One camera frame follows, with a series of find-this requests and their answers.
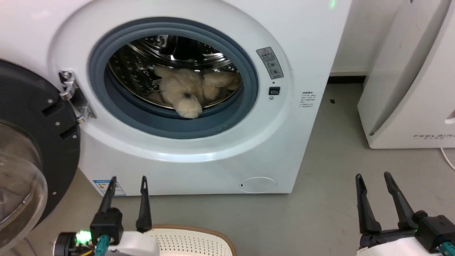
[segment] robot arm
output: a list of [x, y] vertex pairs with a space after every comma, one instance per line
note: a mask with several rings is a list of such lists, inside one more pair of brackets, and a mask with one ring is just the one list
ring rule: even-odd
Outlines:
[[398, 229], [382, 230], [368, 202], [362, 175], [356, 175], [359, 229], [362, 234], [357, 256], [455, 256], [452, 245], [455, 243], [455, 225], [444, 215], [428, 217], [422, 210], [414, 212], [392, 175], [385, 172], [384, 178], [399, 217]]
[[123, 231], [123, 214], [111, 207], [115, 194], [114, 176], [100, 208], [90, 224], [90, 232], [61, 233], [54, 246], [54, 256], [159, 256], [158, 240], [143, 234], [152, 229], [147, 178], [142, 177], [141, 207], [136, 221], [137, 231]]

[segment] teal connector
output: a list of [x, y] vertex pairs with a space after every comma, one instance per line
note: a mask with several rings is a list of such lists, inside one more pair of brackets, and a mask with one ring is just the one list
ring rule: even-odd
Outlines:
[[110, 238], [107, 235], [100, 236], [100, 240], [96, 245], [95, 256], [104, 256], [109, 247]]
[[439, 253], [443, 256], [455, 256], [455, 247], [450, 242], [445, 242], [441, 245]]

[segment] gray floor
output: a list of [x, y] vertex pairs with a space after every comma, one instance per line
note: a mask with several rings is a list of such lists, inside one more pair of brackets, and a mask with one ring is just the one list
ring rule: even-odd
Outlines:
[[[395, 228], [398, 221], [384, 171], [392, 173], [414, 210], [444, 214], [455, 221], [455, 172], [439, 150], [369, 149], [356, 109], [361, 92], [361, 85], [328, 86], [292, 194], [155, 196], [151, 197], [154, 223], [220, 231], [230, 237], [240, 256], [351, 256], [360, 238], [357, 173], [365, 179], [383, 229]], [[447, 153], [455, 162], [455, 151]], [[29, 235], [38, 255], [51, 255], [60, 232], [87, 229], [100, 200], [78, 172], [62, 202]], [[126, 230], [134, 229], [139, 201], [136, 197], [113, 201], [123, 212]], [[18, 249], [31, 255], [23, 242]]]

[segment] label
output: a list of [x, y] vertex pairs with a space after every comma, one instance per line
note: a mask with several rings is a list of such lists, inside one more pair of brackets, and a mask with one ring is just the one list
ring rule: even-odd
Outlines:
[[280, 63], [271, 47], [257, 49], [256, 52], [259, 54], [259, 57], [261, 57], [262, 62], [267, 68], [270, 79], [273, 80], [284, 77]]
[[[109, 179], [94, 179], [93, 180], [93, 183], [95, 183], [95, 186], [97, 186], [97, 188], [101, 191], [101, 193], [106, 194], [106, 191], [107, 191], [107, 187], [109, 187], [109, 183], [111, 182], [111, 180]], [[123, 189], [121, 188], [121, 186], [118, 184], [116, 184], [115, 186], [115, 196], [125, 196], [125, 192], [123, 191]]]
[[421, 139], [445, 139], [445, 138], [455, 138], [455, 134], [416, 134], [413, 138]]
[[359, 253], [361, 253], [361, 252], [363, 252], [363, 251], [366, 251], [366, 250], [368, 250], [368, 246], [367, 246], [367, 247], [364, 247], [364, 248], [361, 248], [361, 249], [358, 249], [356, 254], [359, 254]]
[[300, 98], [300, 105], [301, 108], [312, 108], [316, 101], [316, 94], [313, 92], [302, 92], [302, 96]]

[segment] fluffy toy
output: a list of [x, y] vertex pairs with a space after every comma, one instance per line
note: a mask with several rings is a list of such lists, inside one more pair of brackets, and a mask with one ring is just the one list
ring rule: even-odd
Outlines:
[[223, 96], [226, 90], [242, 85], [239, 74], [211, 72], [202, 75], [189, 69], [173, 69], [155, 66], [155, 74], [161, 77], [160, 93], [164, 102], [171, 104], [184, 118], [197, 118], [202, 104]]

